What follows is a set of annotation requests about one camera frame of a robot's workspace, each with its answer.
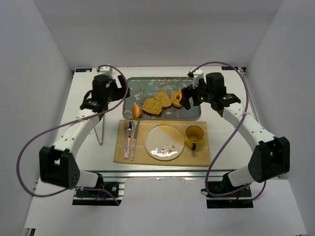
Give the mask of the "bread slice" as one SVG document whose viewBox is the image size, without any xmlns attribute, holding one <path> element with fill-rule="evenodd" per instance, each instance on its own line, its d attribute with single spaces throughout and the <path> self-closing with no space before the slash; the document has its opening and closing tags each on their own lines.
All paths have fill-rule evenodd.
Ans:
<svg viewBox="0 0 315 236">
<path fill-rule="evenodd" d="M 163 111 L 163 107 L 160 101 L 155 98 L 148 98 L 145 100 L 142 110 L 151 115 L 160 115 Z"/>
<path fill-rule="evenodd" d="M 169 108 L 172 105 L 171 98 L 164 91 L 161 91 L 155 95 L 155 99 L 161 102 L 161 105 L 164 109 Z"/>
</svg>

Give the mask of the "metal serving tongs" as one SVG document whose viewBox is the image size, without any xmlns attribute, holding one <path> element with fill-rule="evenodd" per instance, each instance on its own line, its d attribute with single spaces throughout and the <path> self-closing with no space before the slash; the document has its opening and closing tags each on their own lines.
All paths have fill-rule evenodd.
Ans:
<svg viewBox="0 0 315 236">
<path fill-rule="evenodd" d="M 105 128 L 105 118 L 103 116 L 99 124 L 94 127 L 96 140 L 100 146 L 103 145 L 103 141 L 104 141 L 104 128 Z"/>
</svg>

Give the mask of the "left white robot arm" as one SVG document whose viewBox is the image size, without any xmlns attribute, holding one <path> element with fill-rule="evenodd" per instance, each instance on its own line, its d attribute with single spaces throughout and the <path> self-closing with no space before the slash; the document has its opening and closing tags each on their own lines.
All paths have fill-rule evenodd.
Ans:
<svg viewBox="0 0 315 236">
<path fill-rule="evenodd" d="M 39 152 L 42 182 L 67 189 L 101 187 L 100 174 L 80 170 L 75 158 L 89 133 L 102 120 L 109 103 L 129 97 L 125 77 L 119 75 L 118 80 L 120 88 L 108 73 L 94 76 L 92 89 L 83 98 L 76 123 L 70 125 L 50 147 L 42 147 Z"/>
</svg>

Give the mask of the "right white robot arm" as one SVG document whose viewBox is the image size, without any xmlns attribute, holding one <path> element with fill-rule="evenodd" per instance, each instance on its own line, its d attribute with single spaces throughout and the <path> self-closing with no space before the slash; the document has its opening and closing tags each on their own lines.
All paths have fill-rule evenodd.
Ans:
<svg viewBox="0 0 315 236">
<path fill-rule="evenodd" d="M 198 69 L 190 71 L 188 76 L 193 82 L 181 90 L 180 104 L 189 110 L 191 106 L 209 103 L 214 111 L 234 126 L 252 150 L 248 165 L 223 176 L 223 185 L 228 191 L 289 172 L 289 140 L 276 137 L 247 113 L 241 100 L 235 94 L 227 93 L 221 73 L 205 75 Z"/>
</svg>

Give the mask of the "orange bagel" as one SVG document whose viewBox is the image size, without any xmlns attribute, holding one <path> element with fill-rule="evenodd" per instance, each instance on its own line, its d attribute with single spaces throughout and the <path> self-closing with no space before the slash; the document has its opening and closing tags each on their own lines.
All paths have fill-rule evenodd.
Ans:
<svg viewBox="0 0 315 236">
<path fill-rule="evenodd" d="M 171 101 L 173 106 L 180 108 L 182 105 L 180 104 L 180 101 L 182 99 L 182 92 L 181 91 L 176 91 L 172 94 L 171 96 Z"/>
</svg>

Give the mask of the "orange sesame bun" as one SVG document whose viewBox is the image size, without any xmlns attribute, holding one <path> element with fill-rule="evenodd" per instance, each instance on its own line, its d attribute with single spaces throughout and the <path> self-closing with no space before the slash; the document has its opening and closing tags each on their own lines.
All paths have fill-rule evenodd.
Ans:
<svg viewBox="0 0 315 236">
<path fill-rule="evenodd" d="M 134 118 L 140 118 L 142 116 L 142 109 L 138 104 L 133 105 L 132 115 Z"/>
</svg>

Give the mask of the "blue floral tray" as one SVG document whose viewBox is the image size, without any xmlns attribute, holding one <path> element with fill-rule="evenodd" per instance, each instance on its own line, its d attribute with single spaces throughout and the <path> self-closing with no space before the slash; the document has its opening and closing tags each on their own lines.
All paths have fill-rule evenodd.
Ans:
<svg viewBox="0 0 315 236">
<path fill-rule="evenodd" d="M 188 77 L 131 77 L 130 96 L 123 104 L 126 119 L 197 120 L 200 106 L 186 110 L 179 104 L 181 90 L 192 84 Z"/>
</svg>

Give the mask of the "yellow mug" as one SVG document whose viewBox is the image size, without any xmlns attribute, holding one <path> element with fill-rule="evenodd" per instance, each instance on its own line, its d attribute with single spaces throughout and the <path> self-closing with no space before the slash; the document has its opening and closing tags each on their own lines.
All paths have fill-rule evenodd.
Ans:
<svg viewBox="0 0 315 236">
<path fill-rule="evenodd" d="M 200 146 L 201 140 L 204 137 L 204 131 L 201 127 L 192 125 L 185 131 L 185 144 L 191 149 L 196 150 Z"/>
</svg>

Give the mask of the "white and yellow plate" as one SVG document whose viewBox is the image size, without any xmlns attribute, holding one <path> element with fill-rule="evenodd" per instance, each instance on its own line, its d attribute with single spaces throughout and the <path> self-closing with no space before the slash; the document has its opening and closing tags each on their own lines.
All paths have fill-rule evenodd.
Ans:
<svg viewBox="0 0 315 236">
<path fill-rule="evenodd" d="M 185 139 L 178 128 L 169 124 L 159 124 L 147 132 L 144 146 L 152 158 L 159 161 L 170 161 L 179 157 L 183 152 Z"/>
</svg>

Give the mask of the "yellow placemat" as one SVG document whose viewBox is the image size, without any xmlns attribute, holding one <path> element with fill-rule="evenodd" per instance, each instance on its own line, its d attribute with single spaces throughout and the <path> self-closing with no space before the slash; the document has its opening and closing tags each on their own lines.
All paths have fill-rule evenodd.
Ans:
<svg viewBox="0 0 315 236">
<path fill-rule="evenodd" d="M 128 159 L 124 158 L 127 147 L 124 124 L 125 121 L 120 120 L 115 163 L 181 167 L 208 167 L 211 163 L 205 121 L 141 120 L 136 143 L 131 135 Z M 204 132 L 196 150 L 185 143 L 186 129 L 190 126 L 198 126 Z"/>
</svg>

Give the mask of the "pink handled fork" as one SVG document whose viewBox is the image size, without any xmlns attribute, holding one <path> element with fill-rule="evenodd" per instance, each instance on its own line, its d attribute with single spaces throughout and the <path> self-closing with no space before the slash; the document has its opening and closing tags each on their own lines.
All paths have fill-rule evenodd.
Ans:
<svg viewBox="0 0 315 236">
<path fill-rule="evenodd" d="M 124 121 L 124 159 L 126 158 L 126 146 L 127 146 L 129 123 L 130 123 L 129 120 Z"/>
</svg>

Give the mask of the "pink handled spoon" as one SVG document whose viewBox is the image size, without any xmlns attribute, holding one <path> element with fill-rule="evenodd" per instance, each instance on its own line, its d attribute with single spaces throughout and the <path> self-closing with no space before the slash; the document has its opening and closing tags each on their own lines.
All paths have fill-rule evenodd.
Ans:
<svg viewBox="0 0 315 236">
<path fill-rule="evenodd" d="M 133 131 L 134 131 L 134 122 L 130 121 L 127 128 L 127 145 L 126 145 L 126 151 L 125 151 L 125 159 L 128 159 L 128 156 L 129 156 L 130 140 L 131 140 L 131 134 Z"/>
</svg>

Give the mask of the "pink handled knife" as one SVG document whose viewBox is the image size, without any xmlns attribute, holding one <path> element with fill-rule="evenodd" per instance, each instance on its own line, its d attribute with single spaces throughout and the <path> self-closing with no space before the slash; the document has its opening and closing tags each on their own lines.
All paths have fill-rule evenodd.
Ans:
<svg viewBox="0 0 315 236">
<path fill-rule="evenodd" d="M 140 121 L 137 123 L 137 125 L 136 125 L 136 127 L 135 127 L 134 142 L 133 142 L 133 149 L 132 149 L 131 161 L 134 160 L 134 155 L 135 155 L 135 149 L 136 149 L 136 142 L 137 142 L 137 136 L 138 136 L 139 125 L 140 125 Z"/>
</svg>

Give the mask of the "aluminium frame rail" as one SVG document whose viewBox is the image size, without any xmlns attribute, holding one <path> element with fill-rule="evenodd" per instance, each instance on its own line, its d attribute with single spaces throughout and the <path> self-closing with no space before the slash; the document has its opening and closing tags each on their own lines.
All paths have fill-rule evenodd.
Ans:
<svg viewBox="0 0 315 236">
<path fill-rule="evenodd" d="M 205 177 L 207 170 L 148 170 L 148 171 L 91 171 L 105 178 L 167 178 L 167 177 Z"/>
</svg>

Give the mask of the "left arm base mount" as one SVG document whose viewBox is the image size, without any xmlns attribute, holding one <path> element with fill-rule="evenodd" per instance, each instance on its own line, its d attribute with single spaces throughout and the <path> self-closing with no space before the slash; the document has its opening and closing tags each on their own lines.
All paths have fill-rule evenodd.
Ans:
<svg viewBox="0 0 315 236">
<path fill-rule="evenodd" d="M 72 204 L 74 206 L 118 206 L 125 189 L 125 178 L 103 177 L 103 185 L 98 186 L 102 190 L 76 189 Z"/>
</svg>

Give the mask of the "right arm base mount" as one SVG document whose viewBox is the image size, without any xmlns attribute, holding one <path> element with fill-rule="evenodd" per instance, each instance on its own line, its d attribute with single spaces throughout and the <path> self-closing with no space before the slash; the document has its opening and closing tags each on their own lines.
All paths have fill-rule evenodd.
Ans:
<svg viewBox="0 0 315 236">
<path fill-rule="evenodd" d="M 226 192 L 220 181 L 208 182 L 208 188 L 214 194 L 223 194 Z M 205 189 L 201 189 L 201 193 L 206 195 L 207 209 L 253 208 L 252 192 L 250 187 L 232 195 L 223 197 L 211 196 Z"/>
</svg>

